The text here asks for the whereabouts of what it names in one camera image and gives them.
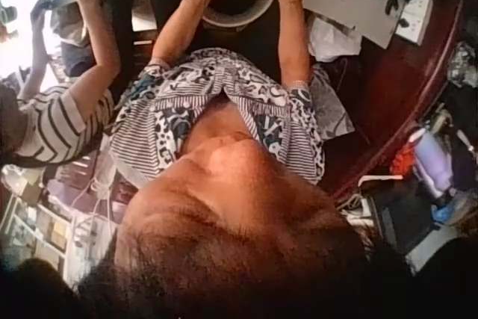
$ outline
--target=patterned blouse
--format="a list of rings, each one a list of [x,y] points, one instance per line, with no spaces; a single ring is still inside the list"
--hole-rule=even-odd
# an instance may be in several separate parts
[[[208,103],[224,93],[250,134],[289,170],[317,184],[323,175],[322,140],[308,88],[286,90],[246,58],[202,49],[169,67],[152,61],[133,84],[114,125],[111,156],[138,188],[168,168]]]

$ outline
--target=striped shirt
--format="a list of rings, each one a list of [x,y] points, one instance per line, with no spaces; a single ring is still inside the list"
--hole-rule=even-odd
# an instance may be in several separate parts
[[[286,90],[242,56],[224,49],[194,52],[170,68],[152,61],[126,96],[110,139],[119,172],[142,188],[181,153],[212,99],[225,93],[250,134],[289,170],[317,184],[322,140],[308,87]]]
[[[69,93],[71,86],[60,84],[31,100],[18,100],[20,111],[28,115],[25,139],[16,151],[20,160],[34,160],[39,166],[72,160],[110,122],[114,102],[109,90],[85,122]]]

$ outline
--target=white bag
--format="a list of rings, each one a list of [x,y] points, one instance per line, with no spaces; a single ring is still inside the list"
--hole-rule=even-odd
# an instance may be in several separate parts
[[[308,22],[308,51],[317,61],[331,63],[343,55],[358,55],[362,36],[332,20],[317,15]]]

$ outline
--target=dark wooden surface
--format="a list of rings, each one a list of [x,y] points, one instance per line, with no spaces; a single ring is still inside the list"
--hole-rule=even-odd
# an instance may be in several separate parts
[[[382,50],[365,40],[361,55],[350,59],[354,66],[340,84],[335,82],[357,132],[326,143],[326,174],[320,185],[334,199],[393,156],[403,145],[406,129],[424,115],[445,85],[465,0],[433,1],[421,46],[395,36]]]

